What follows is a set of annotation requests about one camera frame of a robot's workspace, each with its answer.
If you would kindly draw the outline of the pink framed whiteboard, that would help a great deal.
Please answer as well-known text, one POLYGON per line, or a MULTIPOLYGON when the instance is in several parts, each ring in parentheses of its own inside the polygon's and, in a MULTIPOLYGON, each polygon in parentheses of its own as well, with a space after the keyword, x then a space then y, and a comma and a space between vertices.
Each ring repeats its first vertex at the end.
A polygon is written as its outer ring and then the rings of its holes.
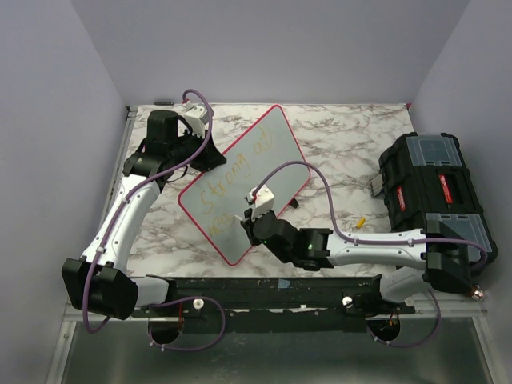
POLYGON ((234 215, 249 207, 246 194, 272 170, 305 157, 280 105, 273 105, 223 152, 227 163, 200 174, 178 204, 224 261, 234 266, 250 249, 234 215))

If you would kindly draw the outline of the yellow marker cap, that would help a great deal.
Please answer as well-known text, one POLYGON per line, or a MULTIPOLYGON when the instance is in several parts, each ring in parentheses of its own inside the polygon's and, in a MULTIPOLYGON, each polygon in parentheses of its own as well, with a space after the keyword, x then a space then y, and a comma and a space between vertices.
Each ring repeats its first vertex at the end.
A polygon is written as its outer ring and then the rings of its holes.
POLYGON ((365 218, 360 218, 356 227, 359 229, 359 228, 362 228, 364 226, 364 224, 366 223, 366 219, 365 218))

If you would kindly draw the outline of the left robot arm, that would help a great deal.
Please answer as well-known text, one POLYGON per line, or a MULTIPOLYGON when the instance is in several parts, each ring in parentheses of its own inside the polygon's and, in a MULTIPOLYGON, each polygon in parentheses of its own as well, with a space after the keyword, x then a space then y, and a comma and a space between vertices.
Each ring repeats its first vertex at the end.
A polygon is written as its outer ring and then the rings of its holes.
POLYGON ((68 258, 62 277, 76 310, 124 320, 150 306, 172 314, 177 296, 163 278, 130 278, 126 267, 140 226, 173 173, 182 167, 201 172, 226 163, 206 128, 209 109, 192 106, 182 114, 154 110, 146 137, 123 165, 117 197, 91 244, 78 259, 68 258))

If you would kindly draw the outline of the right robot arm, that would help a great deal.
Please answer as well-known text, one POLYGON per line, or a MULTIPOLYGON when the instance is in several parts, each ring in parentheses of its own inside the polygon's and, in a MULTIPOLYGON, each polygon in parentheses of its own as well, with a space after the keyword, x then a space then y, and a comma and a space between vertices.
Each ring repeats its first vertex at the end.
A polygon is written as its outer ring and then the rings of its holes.
POLYGON ((428 290, 468 294, 472 272, 483 268, 488 259, 483 246, 460 238, 440 222, 429 222, 426 230, 356 235, 337 227, 297 229, 272 210, 255 217, 248 209, 239 221, 251 245, 263 245, 280 262, 297 268, 396 266, 368 293, 370 308, 380 314, 428 290))

